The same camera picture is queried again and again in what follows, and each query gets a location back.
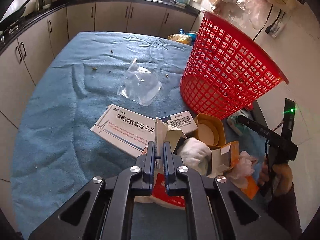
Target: yellow container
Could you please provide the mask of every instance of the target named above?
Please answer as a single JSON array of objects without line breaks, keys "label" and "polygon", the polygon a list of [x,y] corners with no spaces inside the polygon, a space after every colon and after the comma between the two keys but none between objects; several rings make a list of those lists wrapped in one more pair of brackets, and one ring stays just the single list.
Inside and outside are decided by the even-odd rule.
[{"label": "yellow container", "polygon": [[[223,123],[219,118],[207,114],[198,114],[194,120],[198,126],[198,129],[193,134],[196,139],[203,141],[211,150],[225,146],[226,136]],[[204,140],[201,135],[207,133],[208,129],[212,131],[213,138]]]}]

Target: white box with barcode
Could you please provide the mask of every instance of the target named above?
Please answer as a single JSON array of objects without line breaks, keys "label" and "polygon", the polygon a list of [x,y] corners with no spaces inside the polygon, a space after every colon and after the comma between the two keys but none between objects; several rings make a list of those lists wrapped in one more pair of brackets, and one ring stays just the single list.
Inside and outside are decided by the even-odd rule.
[{"label": "white box with barcode", "polygon": [[184,134],[191,133],[198,129],[189,111],[173,114],[160,118],[162,122],[180,128]]},{"label": "white box with barcode", "polygon": [[154,141],[154,129],[154,119],[110,105],[90,130],[136,158]]}]

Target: table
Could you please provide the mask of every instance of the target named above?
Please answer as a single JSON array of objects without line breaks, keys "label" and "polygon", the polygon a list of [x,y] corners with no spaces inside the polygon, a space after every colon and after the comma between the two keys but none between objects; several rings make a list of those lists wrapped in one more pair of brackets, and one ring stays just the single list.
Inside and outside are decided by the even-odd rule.
[{"label": "table", "polygon": [[[60,52],[29,101],[15,143],[12,198],[25,239],[92,177],[113,177],[135,163],[90,131],[108,105],[151,118],[189,110],[179,81],[191,49],[157,37],[89,32],[79,33]],[[163,84],[149,106],[116,94],[134,57]],[[253,131],[240,138],[224,124],[227,141],[239,140],[241,150],[262,161],[263,138]],[[187,239],[185,217],[183,210],[136,203],[132,240]]]}]

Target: barcode label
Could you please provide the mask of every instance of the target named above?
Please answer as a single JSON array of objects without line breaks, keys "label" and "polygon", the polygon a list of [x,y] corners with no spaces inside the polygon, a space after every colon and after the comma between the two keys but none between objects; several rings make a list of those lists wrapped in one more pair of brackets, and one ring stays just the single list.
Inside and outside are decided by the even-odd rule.
[{"label": "barcode label", "polygon": [[177,126],[186,122],[190,122],[190,118],[188,116],[182,117],[176,120],[169,121],[172,126]]}]

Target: basket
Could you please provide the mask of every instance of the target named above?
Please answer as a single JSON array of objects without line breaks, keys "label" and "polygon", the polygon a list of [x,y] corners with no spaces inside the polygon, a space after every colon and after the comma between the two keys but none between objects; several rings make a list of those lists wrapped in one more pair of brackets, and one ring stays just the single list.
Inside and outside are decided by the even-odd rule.
[{"label": "basket", "polygon": [[196,113],[223,119],[289,81],[247,35],[206,12],[180,81],[185,103]]}]

